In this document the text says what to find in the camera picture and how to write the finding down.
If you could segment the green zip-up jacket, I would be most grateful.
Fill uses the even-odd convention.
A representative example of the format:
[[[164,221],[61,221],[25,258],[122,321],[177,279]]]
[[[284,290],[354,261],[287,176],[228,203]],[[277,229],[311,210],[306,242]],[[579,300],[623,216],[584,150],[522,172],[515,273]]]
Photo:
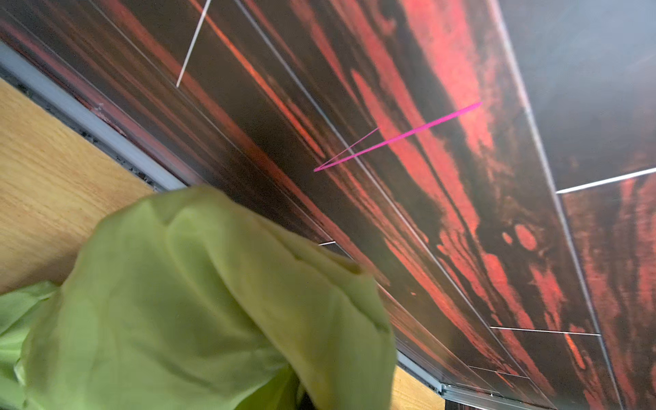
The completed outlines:
[[[387,409],[396,362],[372,275],[208,186],[1,298],[4,409]]]

